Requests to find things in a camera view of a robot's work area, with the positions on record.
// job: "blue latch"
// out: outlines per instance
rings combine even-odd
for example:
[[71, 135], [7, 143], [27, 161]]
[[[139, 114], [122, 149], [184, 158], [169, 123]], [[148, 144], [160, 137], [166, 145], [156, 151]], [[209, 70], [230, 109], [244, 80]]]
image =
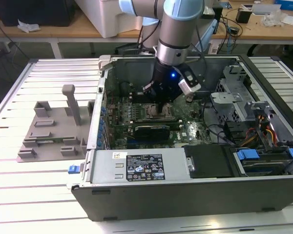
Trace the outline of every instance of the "blue latch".
[[68, 171], [69, 174], [79, 174], [80, 173], [80, 166], [72, 165], [69, 167]]
[[288, 149], [288, 153], [292, 156], [292, 158], [293, 158], [293, 148], [289, 148]]
[[240, 150], [237, 154], [240, 160], [259, 159], [259, 155], [256, 150]]

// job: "computer tower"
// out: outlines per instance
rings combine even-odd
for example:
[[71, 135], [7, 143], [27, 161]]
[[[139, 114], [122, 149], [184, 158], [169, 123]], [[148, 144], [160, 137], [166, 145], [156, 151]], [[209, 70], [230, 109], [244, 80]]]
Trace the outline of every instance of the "computer tower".
[[69, 26], [74, 18], [73, 0], [0, 0], [0, 20], [5, 26], [23, 23]]

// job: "gray 3d-printed part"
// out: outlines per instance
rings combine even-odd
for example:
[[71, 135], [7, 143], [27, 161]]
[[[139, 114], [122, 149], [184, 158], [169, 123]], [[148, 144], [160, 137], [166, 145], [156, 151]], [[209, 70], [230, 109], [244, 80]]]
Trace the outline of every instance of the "gray 3d-printed part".
[[80, 142], [80, 147], [85, 155], [87, 153], [87, 143], [85, 142], [85, 140], [83, 138]]
[[46, 132], [42, 134], [31, 133], [29, 138], [42, 138], [42, 137], [51, 137], [51, 132]]
[[70, 138], [63, 139], [63, 143], [65, 145], [77, 145], [77, 144], [79, 144], [79, 140], [75, 136], [75, 137], [70, 137]]
[[67, 102], [68, 107], [64, 107], [67, 116], [72, 116], [72, 109], [69, 107], [69, 103]]
[[[46, 111], [49, 117], [36, 115], [24, 139], [17, 162], [85, 159], [91, 123], [90, 113], [93, 111], [91, 104], [88, 107], [79, 108], [79, 126], [76, 126], [73, 116], [67, 116], [65, 108]], [[63, 153], [62, 147], [74, 147], [74, 150]], [[31, 149], [35, 151], [34, 156], [28, 153]]]
[[62, 146], [61, 147], [61, 154], [63, 156], [76, 156], [77, 151], [75, 146]]
[[48, 117], [47, 111], [51, 110], [47, 101], [38, 101], [34, 107], [38, 117]]
[[33, 158], [35, 157], [35, 155], [36, 155], [36, 152], [34, 151], [33, 148], [28, 148], [26, 150], [19, 151], [20, 158]]
[[55, 125], [55, 122], [54, 122], [54, 120], [53, 119], [50, 119], [50, 120], [38, 120], [38, 121], [35, 121], [35, 123], [34, 123], [34, 126], [36, 127], [36, 128], [38, 128], [38, 127], [52, 127], [52, 126], [54, 126]]
[[36, 142], [36, 140], [24, 140], [23, 141], [23, 145], [26, 148], [30, 148], [30, 147], [38, 147], [38, 143]]
[[62, 93], [67, 97], [68, 105], [72, 111], [76, 125], [81, 124], [80, 111], [77, 101], [74, 97], [75, 86], [72, 84], [65, 84], [62, 88]]

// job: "yellow wire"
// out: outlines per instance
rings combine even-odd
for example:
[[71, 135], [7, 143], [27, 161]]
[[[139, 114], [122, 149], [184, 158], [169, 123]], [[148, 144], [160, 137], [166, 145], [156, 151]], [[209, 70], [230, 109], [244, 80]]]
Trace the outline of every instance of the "yellow wire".
[[266, 129], [266, 131], [269, 132], [269, 133], [271, 134], [271, 136], [272, 136], [272, 143], [274, 144], [273, 133], [272, 133], [272, 131], [270, 131], [270, 130], [268, 130], [268, 129]]
[[252, 140], [254, 140], [256, 137], [257, 137], [257, 134], [254, 135], [254, 136], [252, 136], [250, 139], [248, 139], [246, 142], [244, 142], [241, 146], [244, 146], [244, 145], [250, 143], [250, 142], [251, 142]]

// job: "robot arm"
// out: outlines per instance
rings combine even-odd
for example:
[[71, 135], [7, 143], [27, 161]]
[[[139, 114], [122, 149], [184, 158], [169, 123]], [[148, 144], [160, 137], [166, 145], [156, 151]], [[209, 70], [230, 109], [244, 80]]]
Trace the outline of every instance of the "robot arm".
[[123, 12], [150, 18], [155, 27], [161, 20], [151, 83], [144, 93], [161, 106], [182, 93], [189, 95], [201, 88], [203, 78], [196, 77], [184, 64], [204, 0], [119, 0]]

